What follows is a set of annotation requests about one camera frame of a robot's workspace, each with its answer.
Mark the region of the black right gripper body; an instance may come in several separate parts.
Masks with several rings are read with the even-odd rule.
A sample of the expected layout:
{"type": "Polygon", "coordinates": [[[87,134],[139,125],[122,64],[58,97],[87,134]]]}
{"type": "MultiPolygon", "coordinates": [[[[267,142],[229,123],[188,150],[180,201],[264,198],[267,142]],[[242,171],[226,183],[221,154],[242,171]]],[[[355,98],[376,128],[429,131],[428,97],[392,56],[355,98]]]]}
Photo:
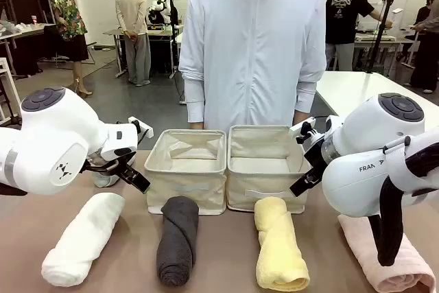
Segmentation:
{"type": "Polygon", "coordinates": [[[304,157],[310,164],[308,174],[322,174],[328,164],[335,159],[333,136],[324,134],[305,134],[302,136],[304,157]]]}

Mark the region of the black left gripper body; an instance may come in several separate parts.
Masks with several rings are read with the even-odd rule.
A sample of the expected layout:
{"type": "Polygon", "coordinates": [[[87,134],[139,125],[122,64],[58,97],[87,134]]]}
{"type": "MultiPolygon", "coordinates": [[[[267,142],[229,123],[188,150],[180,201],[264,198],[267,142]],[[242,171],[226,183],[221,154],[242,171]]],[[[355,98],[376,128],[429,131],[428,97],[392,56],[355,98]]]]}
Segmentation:
{"type": "Polygon", "coordinates": [[[100,150],[88,155],[85,160],[85,170],[98,174],[129,174],[132,171],[132,161],[136,151],[130,150],[127,154],[106,160],[99,153],[100,150]]]}

